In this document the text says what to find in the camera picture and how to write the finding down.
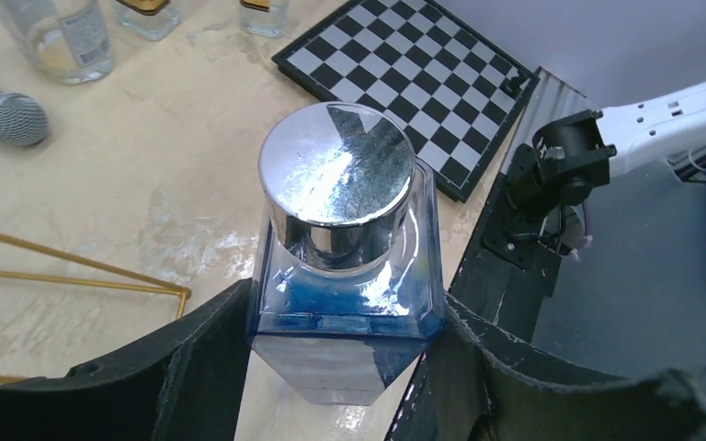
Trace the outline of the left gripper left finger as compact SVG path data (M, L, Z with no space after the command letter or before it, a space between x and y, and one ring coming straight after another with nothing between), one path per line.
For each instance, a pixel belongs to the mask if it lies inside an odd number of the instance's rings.
M232 440L251 282L62 378L0 386L0 440Z

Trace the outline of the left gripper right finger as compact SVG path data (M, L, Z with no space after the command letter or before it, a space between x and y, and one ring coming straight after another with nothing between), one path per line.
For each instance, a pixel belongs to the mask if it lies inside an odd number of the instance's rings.
M624 379L547 354L448 297L389 440L706 440L706 367Z

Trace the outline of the blue square bottle silver cap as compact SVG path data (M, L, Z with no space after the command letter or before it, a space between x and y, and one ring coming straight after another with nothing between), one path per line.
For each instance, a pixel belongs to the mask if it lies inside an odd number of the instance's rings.
M369 406L445 325L433 170L393 119L328 101L273 127L258 173L250 347L312 404Z

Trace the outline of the clear round glass bottle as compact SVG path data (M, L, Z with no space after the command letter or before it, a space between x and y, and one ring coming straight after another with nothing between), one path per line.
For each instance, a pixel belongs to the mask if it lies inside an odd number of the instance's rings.
M95 82L114 70L96 0L0 0L0 21L31 66L55 83Z

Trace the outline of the clear bottle round emblem label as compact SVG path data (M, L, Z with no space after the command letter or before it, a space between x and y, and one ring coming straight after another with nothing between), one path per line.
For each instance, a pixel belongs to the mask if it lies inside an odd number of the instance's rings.
M116 0L112 5L123 27L149 41L164 39L181 22L177 6L169 0Z

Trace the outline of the clear square bottle gold label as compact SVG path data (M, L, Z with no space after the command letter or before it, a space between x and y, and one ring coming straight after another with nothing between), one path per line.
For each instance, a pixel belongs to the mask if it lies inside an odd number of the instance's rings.
M240 27L251 34L278 39L284 35L289 0L240 0Z

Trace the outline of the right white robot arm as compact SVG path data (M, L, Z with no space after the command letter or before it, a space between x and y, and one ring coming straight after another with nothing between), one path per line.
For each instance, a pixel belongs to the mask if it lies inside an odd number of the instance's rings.
M523 218L542 218L586 200L611 178L706 146L706 82L649 100L584 110L534 133L531 168L507 185Z

